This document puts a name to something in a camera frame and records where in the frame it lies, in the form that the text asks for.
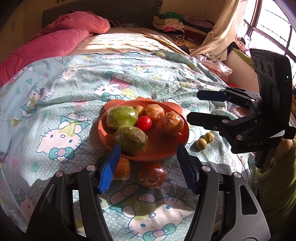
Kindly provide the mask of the white wardrobe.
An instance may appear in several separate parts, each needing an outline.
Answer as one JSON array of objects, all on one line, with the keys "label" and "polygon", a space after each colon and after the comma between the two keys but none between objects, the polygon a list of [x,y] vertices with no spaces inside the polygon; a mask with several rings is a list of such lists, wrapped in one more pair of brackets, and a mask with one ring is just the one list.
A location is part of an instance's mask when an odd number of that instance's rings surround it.
[{"label": "white wardrobe", "polygon": [[24,44],[23,17],[25,3],[22,1],[8,18],[1,30],[1,62]]}]

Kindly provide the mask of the pink floral cloth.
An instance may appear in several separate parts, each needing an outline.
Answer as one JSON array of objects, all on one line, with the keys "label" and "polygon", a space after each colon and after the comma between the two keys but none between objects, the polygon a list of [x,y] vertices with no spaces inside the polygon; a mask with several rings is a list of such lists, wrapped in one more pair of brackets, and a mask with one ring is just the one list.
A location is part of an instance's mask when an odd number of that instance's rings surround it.
[{"label": "pink floral cloth", "polygon": [[221,60],[214,59],[214,61],[212,61],[205,55],[196,55],[195,58],[225,83],[229,82],[229,76],[233,73],[233,70],[225,65]]}]

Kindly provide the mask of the small tan longan fruit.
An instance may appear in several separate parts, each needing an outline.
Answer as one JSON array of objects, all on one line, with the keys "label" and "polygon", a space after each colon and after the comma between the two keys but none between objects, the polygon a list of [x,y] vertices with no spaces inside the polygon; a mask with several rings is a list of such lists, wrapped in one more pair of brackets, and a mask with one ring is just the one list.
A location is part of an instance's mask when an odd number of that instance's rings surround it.
[{"label": "small tan longan fruit", "polygon": [[141,105],[136,105],[136,106],[134,106],[133,108],[137,111],[137,113],[138,113],[138,117],[141,117],[141,116],[143,116],[143,115],[145,114],[145,109],[144,109],[143,106],[141,106]]},{"label": "small tan longan fruit", "polygon": [[195,142],[195,147],[197,148],[197,150],[202,151],[204,149],[206,149],[208,143],[205,139],[203,138],[199,138],[196,142]]},{"label": "small tan longan fruit", "polygon": [[211,142],[214,141],[214,135],[211,132],[208,132],[204,134],[203,139],[207,142],[207,144],[210,144]]}]

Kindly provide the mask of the large orange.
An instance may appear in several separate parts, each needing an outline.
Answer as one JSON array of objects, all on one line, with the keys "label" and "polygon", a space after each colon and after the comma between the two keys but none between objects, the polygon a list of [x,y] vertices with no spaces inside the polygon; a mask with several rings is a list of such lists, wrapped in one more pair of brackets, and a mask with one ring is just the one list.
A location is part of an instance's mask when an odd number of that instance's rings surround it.
[{"label": "large orange", "polygon": [[130,178],[130,162],[127,158],[121,157],[117,164],[113,181],[124,181]]}]

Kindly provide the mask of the red tomato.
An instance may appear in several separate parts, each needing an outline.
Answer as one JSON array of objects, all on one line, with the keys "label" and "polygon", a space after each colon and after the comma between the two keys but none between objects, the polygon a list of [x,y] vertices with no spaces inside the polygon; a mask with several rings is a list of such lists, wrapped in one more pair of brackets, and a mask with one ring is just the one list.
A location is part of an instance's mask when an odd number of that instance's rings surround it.
[{"label": "red tomato", "polygon": [[135,125],[137,128],[140,128],[142,131],[148,131],[152,126],[152,120],[148,116],[141,116],[138,118],[138,121]]}]

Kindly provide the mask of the cream curtain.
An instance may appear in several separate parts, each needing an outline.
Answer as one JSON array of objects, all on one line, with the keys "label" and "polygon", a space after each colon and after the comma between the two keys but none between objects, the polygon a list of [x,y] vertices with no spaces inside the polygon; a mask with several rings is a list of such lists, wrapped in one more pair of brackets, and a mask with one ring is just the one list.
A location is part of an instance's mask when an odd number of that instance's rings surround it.
[{"label": "cream curtain", "polygon": [[212,30],[199,48],[189,49],[190,56],[209,55],[221,61],[227,59],[227,48],[236,39],[236,31],[244,15],[247,1],[226,1]]}]

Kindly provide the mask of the red plastic bag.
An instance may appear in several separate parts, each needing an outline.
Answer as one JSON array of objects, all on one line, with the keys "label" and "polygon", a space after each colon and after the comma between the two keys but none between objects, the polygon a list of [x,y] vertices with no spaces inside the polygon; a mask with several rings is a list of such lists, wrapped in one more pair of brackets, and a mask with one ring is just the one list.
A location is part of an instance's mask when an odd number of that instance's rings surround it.
[{"label": "red plastic bag", "polygon": [[236,88],[237,87],[234,83],[229,83],[228,86],[229,87],[232,87],[232,88]]}]

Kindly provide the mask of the window with dark frame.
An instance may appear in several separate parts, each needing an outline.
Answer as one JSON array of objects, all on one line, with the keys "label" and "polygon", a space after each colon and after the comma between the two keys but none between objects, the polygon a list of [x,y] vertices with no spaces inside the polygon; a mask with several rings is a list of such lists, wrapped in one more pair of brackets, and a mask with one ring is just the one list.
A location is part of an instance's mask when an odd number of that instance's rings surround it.
[{"label": "window with dark frame", "polygon": [[246,48],[264,49],[288,57],[295,82],[295,28],[275,1],[243,1],[237,37]]}]

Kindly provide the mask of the pile of folded clothes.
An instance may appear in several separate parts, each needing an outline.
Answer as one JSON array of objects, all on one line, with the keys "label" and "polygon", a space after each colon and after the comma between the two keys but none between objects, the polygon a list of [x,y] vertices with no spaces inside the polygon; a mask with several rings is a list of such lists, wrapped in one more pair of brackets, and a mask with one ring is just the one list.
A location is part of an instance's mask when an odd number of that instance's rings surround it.
[{"label": "pile of folded clothes", "polygon": [[199,48],[214,27],[214,23],[209,20],[173,11],[154,16],[152,24],[157,31],[187,54],[190,53],[190,49]]}]

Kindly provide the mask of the beige bed sheet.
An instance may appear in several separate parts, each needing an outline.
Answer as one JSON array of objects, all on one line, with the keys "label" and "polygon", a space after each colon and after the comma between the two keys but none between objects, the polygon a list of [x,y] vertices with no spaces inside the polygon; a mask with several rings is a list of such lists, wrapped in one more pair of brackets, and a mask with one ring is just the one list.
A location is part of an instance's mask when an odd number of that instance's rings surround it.
[{"label": "beige bed sheet", "polygon": [[148,28],[111,28],[107,33],[89,37],[82,41],[71,55],[78,54],[122,54],[128,51],[140,53],[165,50],[189,56],[166,35]]}]

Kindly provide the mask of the green fruit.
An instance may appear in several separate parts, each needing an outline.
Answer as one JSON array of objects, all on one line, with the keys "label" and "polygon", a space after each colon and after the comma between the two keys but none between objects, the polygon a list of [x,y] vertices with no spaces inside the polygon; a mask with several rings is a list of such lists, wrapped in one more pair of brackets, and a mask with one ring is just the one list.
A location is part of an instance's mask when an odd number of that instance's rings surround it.
[{"label": "green fruit", "polygon": [[134,126],[138,120],[138,112],[131,106],[113,106],[107,111],[106,124],[118,130],[121,126]]},{"label": "green fruit", "polygon": [[148,137],[140,128],[125,125],[114,133],[114,141],[125,154],[133,156],[147,148]]}]

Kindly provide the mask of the pink duvet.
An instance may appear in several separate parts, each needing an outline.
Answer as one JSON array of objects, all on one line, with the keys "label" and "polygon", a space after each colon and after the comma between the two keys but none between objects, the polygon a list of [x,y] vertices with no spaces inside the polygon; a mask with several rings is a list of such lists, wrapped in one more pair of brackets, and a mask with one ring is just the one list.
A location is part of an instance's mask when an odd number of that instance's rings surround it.
[{"label": "pink duvet", "polygon": [[14,82],[29,64],[45,58],[68,56],[85,39],[93,34],[104,34],[109,29],[109,21],[91,11],[74,11],[59,16],[1,63],[1,86]]}]

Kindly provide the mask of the dark headboard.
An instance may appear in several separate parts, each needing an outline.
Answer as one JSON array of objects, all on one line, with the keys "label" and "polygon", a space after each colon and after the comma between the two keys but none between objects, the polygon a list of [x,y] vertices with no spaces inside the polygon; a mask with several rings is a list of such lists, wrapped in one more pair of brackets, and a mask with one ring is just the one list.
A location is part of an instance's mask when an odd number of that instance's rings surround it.
[{"label": "dark headboard", "polygon": [[42,28],[71,11],[91,11],[97,16],[121,24],[132,23],[138,27],[151,28],[153,18],[159,14],[162,4],[159,0],[71,1],[44,10]]}]

